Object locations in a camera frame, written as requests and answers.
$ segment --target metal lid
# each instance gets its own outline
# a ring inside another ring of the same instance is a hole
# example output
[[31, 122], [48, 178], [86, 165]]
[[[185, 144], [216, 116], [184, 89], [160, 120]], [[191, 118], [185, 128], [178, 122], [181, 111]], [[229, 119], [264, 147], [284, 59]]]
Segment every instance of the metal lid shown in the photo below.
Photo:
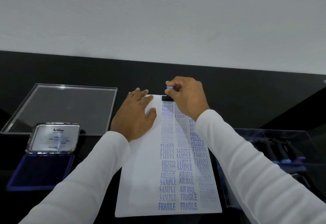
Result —
[[28, 140], [28, 153], [72, 153], [79, 137], [76, 123], [39, 123]]

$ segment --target paper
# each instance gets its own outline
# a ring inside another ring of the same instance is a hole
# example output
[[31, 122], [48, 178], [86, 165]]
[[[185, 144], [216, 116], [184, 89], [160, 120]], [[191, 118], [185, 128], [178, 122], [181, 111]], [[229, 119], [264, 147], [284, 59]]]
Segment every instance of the paper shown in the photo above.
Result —
[[208, 148], [195, 133], [195, 122], [175, 102], [154, 95], [150, 131], [130, 143], [123, 165], [116, 217], [221, 213]]

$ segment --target white long-sleeved shirt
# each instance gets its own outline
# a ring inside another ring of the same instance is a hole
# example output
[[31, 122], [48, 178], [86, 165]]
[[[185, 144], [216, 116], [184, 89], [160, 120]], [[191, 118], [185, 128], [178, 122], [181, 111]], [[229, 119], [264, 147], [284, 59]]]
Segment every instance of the white long-sleeved shirt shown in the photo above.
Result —
[[[218, 159], [252, 224], [326, 223], [326, 204], [239, 136], [215, 111], [203, 112], [195, 130]], [[113, 175], [129, 156], [124, 136], [108, 131], [20, 223], [93, 223]]]

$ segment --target wall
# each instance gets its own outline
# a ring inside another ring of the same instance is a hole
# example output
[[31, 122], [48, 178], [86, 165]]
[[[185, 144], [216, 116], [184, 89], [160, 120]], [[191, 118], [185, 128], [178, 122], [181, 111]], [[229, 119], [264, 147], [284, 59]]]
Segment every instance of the wall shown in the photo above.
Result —
[[0, 0], [0, 50], [326, 74], [326, 0]]

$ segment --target person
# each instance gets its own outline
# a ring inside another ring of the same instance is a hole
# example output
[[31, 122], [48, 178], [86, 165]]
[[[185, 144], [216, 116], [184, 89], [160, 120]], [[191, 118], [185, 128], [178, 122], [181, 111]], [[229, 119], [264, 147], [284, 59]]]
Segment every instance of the person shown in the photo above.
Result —
[[[182, 113], [195, 122], [195, 131], [218, 159], [226, 179], [252, 224], [326, 223], [326, 204], [272, 163], [263, 153], [211, 110], [202, 84], [175, 77], [166, 89]], [[108, 131], [90, 154], [20, 222], [93, 223], [112, 176], [130, 156], [128, 143], [153, 125], [156, 110], [145, 116], [153, 96], [139, 88], [130, 92]]]

